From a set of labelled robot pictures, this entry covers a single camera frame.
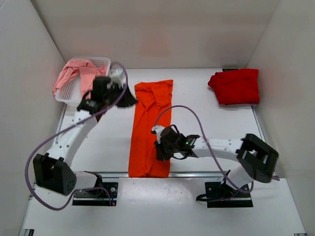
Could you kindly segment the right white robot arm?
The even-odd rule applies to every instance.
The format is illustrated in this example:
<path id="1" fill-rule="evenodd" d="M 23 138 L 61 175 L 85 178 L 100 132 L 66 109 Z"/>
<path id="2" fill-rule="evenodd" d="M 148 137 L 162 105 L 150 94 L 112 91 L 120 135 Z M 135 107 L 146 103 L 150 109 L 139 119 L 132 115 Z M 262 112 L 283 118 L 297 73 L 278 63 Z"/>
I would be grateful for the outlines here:
<path id="1" fill-rule="evenodd" d="M 270 183 L 275 178 L 279 154 L 254 134 L 247 134 L 240 140 L 208 140 L 199 135 L 184 136 L 175 125 L 156 125 L 151 133 L 156 136 L 154 145 L 159 161 L 211 157 L 215 163 L 219 159 L 237 162 L 237 168 L 224 172 L 218 187 L 227 197 L 242 191 L 243 186 L 253 181 Z"/>

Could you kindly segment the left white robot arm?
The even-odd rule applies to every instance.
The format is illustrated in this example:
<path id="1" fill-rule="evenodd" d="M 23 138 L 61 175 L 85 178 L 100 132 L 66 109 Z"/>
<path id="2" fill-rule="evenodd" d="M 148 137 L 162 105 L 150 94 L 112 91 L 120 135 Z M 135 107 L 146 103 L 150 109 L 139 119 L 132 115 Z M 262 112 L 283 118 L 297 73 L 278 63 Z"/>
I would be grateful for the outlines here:
<path id="1" fill-rule="evenodd" d="M 99 111 L 110 106 L 128 108 L 137 103 L 123 75 L 97 76 L 92 90 L 86 92 L 77 106 L 71 130 L 60 135 L 44 155 L 33 159 L 36 184 L 53 192 L 69 195 L 75 189 L 86 189 L 97 196 L 103 190 L 100 177 L 92 172 L 73 172 L 73 158 L 89 132 L 98 124 Z"/>

